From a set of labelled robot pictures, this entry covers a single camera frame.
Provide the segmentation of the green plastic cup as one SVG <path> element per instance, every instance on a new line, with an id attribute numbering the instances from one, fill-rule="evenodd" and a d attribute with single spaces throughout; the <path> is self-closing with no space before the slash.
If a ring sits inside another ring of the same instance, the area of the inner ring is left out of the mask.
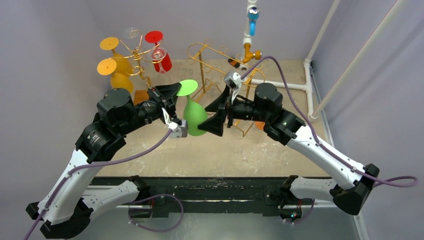
<path id="1" fill-rule="evenodd" d="M 202 136 L 205 130 L 198 128 L 198 125 L 208 119 L 208 114 L 204 107 L 191 98 L 191 94 L 198 88 L 198 82 L 193 79 L 184 79 L 179 82 L 181 87 L 177 92 L 178 97 L 186 97 L 187 103 L 183 110 L 183 119 L 187 121 L 188 134 L 194 137 Z"/>

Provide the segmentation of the red plastic goblet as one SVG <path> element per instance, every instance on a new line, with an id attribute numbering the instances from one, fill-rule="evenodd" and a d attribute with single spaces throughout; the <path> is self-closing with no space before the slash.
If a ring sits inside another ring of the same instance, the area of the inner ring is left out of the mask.
<path id="1" fill-rule="evenodd" d="M 153 63 L 156 72 L 166 74 L 172 69 L 172 61 L 169 53 L 162 47 L 161 43 L 164 39 L 163 33 L 158 30 L 148 32 L 145 41 L 149 44 L 154 44 L 154 48 L 148 52 L 148 57 Z"/>

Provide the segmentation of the orange plastic goblet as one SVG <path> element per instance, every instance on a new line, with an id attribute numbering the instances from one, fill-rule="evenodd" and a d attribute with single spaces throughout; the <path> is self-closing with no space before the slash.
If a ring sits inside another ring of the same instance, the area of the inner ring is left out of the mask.
<path id="1" fill-rule="evenodd" d="M 261 130 L 261 131 L 263 131 L 263 130 L 264 130 L 264 126 L 265 126 L 265 123 L 264 123 L 264 122 L 262 122 L 262 121 L 256 121 L 256 122 L 255 122 L 255 127 L 256 127 L 257 129 Z"/>

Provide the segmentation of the gold swirl wine glass rack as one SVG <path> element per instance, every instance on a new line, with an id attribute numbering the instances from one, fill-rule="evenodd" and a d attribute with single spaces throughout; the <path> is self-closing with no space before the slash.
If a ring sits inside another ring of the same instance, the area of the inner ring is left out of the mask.
<path id="1" fill-rule="evenodd" d="M 145 61 L 145 55 L 154 48 L 154 46 L 148 50 L 142 50 L 142 40 L 143 34 L 139 38 L 138 46 L 134 49 L 130 49 L 123 40 L 119 39 L 120 43 L 124 45 L 124 47 L 129 51 L 129 55 L 125 56 L 128 58 L 130 65 L 132 67 L 132 73 L 129 74 L 129 77 L 138 76 L 141 81 L 146 84 L 146 89 L 142 90 L 134 90 L 133 89 L 133 103 L 137 105 L 145 100 L 149 99 L 148 89 L 151 87 L 152 82 L 151 79 L 145 75 L 145 68 L 142 66 L 142 61 Z"/>

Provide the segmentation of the gold tall wire rack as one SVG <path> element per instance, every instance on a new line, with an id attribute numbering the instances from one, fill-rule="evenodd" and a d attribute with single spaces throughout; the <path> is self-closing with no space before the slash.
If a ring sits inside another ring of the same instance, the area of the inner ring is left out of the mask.
<path id="1" fill-rule="evenodd" d="M 218 97 L 225 88 L 224 78 L 225 75 L 234 70 L 240 75 L 243 75 L 245 71 L 234 68 L 227 62 L 228 59 L 239 63 L 241 68 L 249 69 L 252 64 L 247 63 L 243 65 L 241 59 L 241 53 L 235 57 L 231 57 L 227 53 L 228 49 L 225 46 L 214 48 L 212 42 L 206 39 L 203 42 L 195 42 L 187 47 L 187 63 L 190 65 L 198 65 L 200 72 L 200 80 L 198 89 L 190 95 L 194 102 L 201 104 L 206 107 L 216 97 Z M 219 57 L 219 59 L 207 59 L 207 57 Z M 215 60 L 222 60 L 224 63 L 219 65 L 215 63 Z M 266 75 L 262 72 L 263 64 L 255 67 L 254 70 L 244 78 L 242 86 L 239 90 L 239 95 L 245 98 L 252 97 L 252 94 L 256 88 L 254 80 L 258 79 L 259 83 L 263 83 L 266 80 Z M 255 122 L 247 122 L 246 120 L 233 120 L 232 127 L 240 131 L 242 138 L 244 138 L 252 127 L 255 126 Z"/>

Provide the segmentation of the yellow goblet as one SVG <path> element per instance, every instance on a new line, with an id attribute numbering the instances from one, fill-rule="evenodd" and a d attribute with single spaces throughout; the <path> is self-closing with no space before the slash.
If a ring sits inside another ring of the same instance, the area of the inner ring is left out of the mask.
<path id="1" fill-rule="evenodd" d="M 105 51 L 112 51 L 112 57 L 105 59 L 105 64 L 102 63 L 104 62 L 103 60 L 99 63 L 100 68 L 97 69 L 99 74 L 110 75 L 112 73 L 119 73 L 129 76 L 133 73 L 128 58 L 117 53 L 115 50 L 119 43 L 120 40 L 117 37 L 107 37 L 100 42 L 99 47 Z"/>
<path id="2" fill-rule="evenodd" d="M 134 85 L 130 80 L 124 63 L 118 63 L 115 59 L 106 58 L 97 65 L 97 72 L 102 76 L 109 76 L 110 86 L 113 89 L 121 88 L 130 94 L 134 90 Z"/>

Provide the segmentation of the yellow goblet front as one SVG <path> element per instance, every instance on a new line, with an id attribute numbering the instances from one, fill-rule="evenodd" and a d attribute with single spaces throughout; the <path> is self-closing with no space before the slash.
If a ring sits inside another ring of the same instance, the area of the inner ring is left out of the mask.
<path id="1" fill-rule="evenodd" d="M 102 76 L 109 76 L 110 86 L 113 89 L 121 88 L 130 94 L 134 90 L 134 85 L 130 80 L 124 63 L 118 63 L 115 59 L 106 58 L 97 65 L 97 72 Z"/>

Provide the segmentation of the clear wine glass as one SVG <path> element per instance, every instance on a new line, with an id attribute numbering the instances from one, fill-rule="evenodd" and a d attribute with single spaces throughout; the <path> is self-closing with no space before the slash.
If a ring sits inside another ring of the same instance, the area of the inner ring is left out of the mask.
<path id="1" fill-rule="evenodd" d="M 141 38 L 142 32 L 139 28 L 131 26 L 131 27 L 127 27 L 126 29 L 124 29 L 123 36 L 126 39 Z"/>

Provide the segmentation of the clear stemmed glass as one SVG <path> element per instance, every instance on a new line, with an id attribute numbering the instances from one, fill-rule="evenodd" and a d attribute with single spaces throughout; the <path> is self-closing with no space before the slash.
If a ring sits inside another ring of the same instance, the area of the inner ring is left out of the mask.
<path id="1" fill-rule="evenodd" d="M 153 64 L 153 66 L 155 67 L 155 70 L 160 73 L 160 74 L 165 74 L 166 71 L 162 65 L 162 61 L 164 60 L 164 58 L 166 57 L 167 52 L 164 48 L 162 47 L 155 47 L 153 49 L 151 49 L 148 53 L 148 56 Z"/>

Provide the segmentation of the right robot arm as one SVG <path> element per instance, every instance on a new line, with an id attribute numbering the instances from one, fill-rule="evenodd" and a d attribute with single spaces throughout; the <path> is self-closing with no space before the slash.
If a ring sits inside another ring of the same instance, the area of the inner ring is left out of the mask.
<path id="1" fill-rule="evenodd" d="M 291 176 L 280 191 L 284 202 L 292 204 L 298 199 L 318 199 L 333 202 L 347 214 L 359 214 L 380 173 L 377 166 L 356 162 L 320 137 L 314 138 L 309 125 L 282 107 L 283 95 L 271 83 L 259 84 L 253 100 L 243 96 L 231 98 L 227 86 L 206 107 L 206 111 L 214 115 L 200 123 L 198 129 L 221 137 L 226 120 L 263 122 L 263 131 L 268 137 L 301 153 L 330 176 L 327 180 Z"/>

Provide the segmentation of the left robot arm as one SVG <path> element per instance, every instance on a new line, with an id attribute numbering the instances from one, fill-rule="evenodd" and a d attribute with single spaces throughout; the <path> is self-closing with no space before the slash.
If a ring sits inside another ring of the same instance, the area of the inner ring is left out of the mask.
<path id="1" fill-rule="evenodd" d="M 47 196 L 30 203 L 26 212 L 46 239 L 71 239 L 83 232 L 92 220 L 122 204 L 150 203 L 150 186 L 138 175 L 120 185 L 86 196 L 97 173 L 116 164 L 114 155 L 126 144 L 126 136 L 161 120 L 168 138 L 182 135 L 176 102 L 181 83 L 158 85 L 148 90 L 149 98 L 134 104 L 124 88 L 109 90 L 97 103 L 97 113 L 77 139 L 69 163 Z"/>

